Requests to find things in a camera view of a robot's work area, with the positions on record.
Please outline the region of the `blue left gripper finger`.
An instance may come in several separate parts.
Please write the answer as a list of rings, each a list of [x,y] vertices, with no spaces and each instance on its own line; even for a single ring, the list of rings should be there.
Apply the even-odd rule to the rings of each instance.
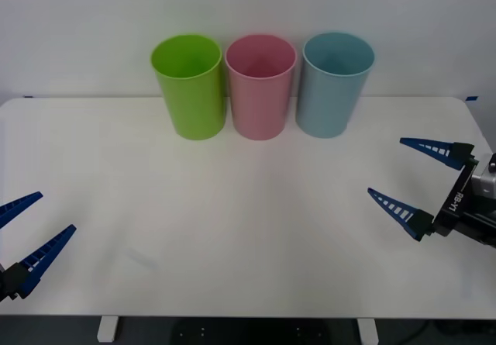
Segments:
[[[30,255],[4,270],[4,298],[26,298],[77,230],[69,225]]]
[[[2,229],[42,197],[43,194],[37,191],[2,205],[0,208],[0,228]]]

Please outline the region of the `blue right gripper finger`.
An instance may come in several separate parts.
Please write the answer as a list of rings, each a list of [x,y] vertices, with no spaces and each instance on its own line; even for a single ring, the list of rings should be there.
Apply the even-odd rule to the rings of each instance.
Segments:
[[[433,215],[372,188],[368,188],[367,193],[414,240],[421,241],[425,235],[430,236],[433,233]]]
[[[474,145],[469,143],[450,143],[411,137],[402,137],[400,143],[422,152],[457,171],[462,170],[466,162],[474,157],[472,155]]]

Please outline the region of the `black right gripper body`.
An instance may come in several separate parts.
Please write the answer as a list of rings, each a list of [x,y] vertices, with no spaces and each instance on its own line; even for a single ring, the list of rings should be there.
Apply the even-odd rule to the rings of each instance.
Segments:
[[[433,229],[441,236],[456,231],[489,247],[495,247],[495,159],[467,161],[449,192]]]

